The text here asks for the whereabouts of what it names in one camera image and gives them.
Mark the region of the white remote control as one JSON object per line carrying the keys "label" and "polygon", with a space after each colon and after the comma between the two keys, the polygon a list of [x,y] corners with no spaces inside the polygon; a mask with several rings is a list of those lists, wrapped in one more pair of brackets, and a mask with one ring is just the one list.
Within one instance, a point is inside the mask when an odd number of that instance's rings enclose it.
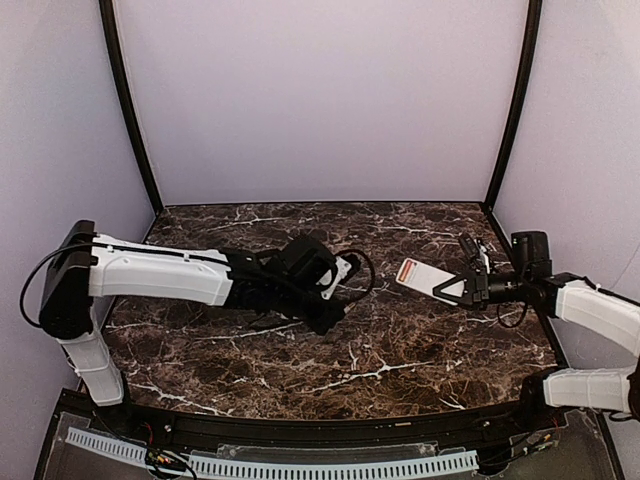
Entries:
{"label": "white remote control", "polygon": [[[399,276],[400,271],[403,268],[404,263],[407,262],[407,261],[414,262],[416,264],[416,266],[415,266],[415,269],[412,271],[412,274],[411,274],[410,278],[405,283],[400,283],[398,281],[398,276]],[[430,265],[427,265],[427,264],[424,264],[422,262],[413,260],[411,258],[406,258],[402,262],[402,264],[401,264],[401,266],[400,266],[400,268],[399,268],[399,270],[397,272],[396,282],[401,286],[404,286],[404,287],[407,287],[409,289],[415,290],[415,291],[417,291],[419,293],[425,294],[425,295],[437,300],[436,298],[434,298],[432,296],[432,288],[433,288],[433,286],[435,284],[434,280],[435,280],[435,273],[436,273],[437,270],[440,270],[440,269],[438,269],[436,267],[433,267],[433,266],[430,266]]]}

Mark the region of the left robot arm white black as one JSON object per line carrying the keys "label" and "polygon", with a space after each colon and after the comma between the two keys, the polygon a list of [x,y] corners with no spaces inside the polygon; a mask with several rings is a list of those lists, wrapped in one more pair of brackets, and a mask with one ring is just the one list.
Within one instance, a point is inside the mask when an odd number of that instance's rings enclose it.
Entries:
{"label": "left robot arm white black", "polygon": [[98,407],[123,404],[126,388],[94,318],[94,299],[139,296],[276,312],[324,335],[346,313],[336,287],[361,267],[355,254],[332,253],[309,236],[252,253],[142,245],[94,228],[89,220],[76,222],[40,261],[46,276],[38,317],[29,323],[62,346]]}

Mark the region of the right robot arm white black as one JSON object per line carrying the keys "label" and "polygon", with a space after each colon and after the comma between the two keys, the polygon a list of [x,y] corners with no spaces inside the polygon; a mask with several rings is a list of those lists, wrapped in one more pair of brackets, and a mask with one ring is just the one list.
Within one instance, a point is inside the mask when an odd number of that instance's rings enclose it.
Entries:
{"label": "right robot arm white black", "polygon": [[429,268],[426,291],[443,302],[479,310],[522,302],[546,316],[588,329],[634,357],[622,368],[565,368],[539,381],[551,407],[588,407],[639,418],[639,303],[601,288],[586,276],[555,274],[543,231],[511,235],[513,270],[497,273],[481,242],[463,235],[468,266],[460,274]]}

